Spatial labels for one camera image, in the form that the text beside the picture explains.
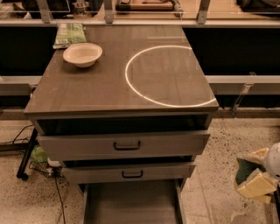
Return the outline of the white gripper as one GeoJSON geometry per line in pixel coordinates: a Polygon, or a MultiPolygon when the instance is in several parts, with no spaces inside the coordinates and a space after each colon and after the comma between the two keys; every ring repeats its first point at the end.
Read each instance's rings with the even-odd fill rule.
{"type": "Polygon", "coordinates": [[[235,190],[246,199],[269,204],[272,199],[271,194],[277,189],[277,179],[280,179],[280,143],[275,143],[270,149],[255,150],[247,154],[245,159],[264,165],[266,172],[262,175],[262,181],[257,187],[243,186],[235,190]]]}

